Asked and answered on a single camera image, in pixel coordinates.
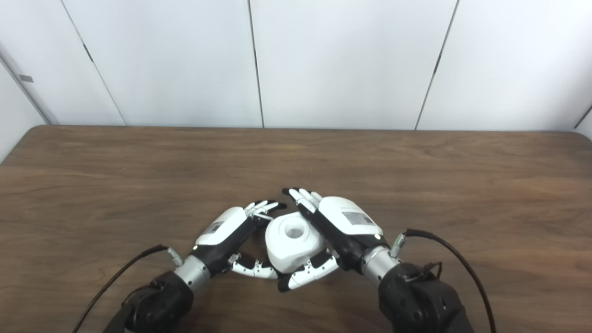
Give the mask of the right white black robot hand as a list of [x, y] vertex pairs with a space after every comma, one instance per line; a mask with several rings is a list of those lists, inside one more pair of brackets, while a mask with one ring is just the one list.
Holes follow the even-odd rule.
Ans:
[[304, 188], [283, 188], [302, 217], [324, 236], [330, 249], [313, 255], [278, 282], [280, 292], [288, 292], [319, 280], [337, 268], [364, 275], [371, 259], [387, 251], [382, 229], [353, 201], [336, 196], [323, 197]]

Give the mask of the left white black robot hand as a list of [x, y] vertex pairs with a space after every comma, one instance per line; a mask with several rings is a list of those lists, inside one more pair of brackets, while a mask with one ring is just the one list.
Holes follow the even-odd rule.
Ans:
[[271, 211], [286, 209], [285, 203], [259, 200], [246, 207], [224, 211], [197, 238], [190, 255], [197, 258], [213, 278], [228, 271], [254, 278], [277, 279], [281, 274], [266, 260], [239, 253], [239, 248], [259, 229], [273, 221]]

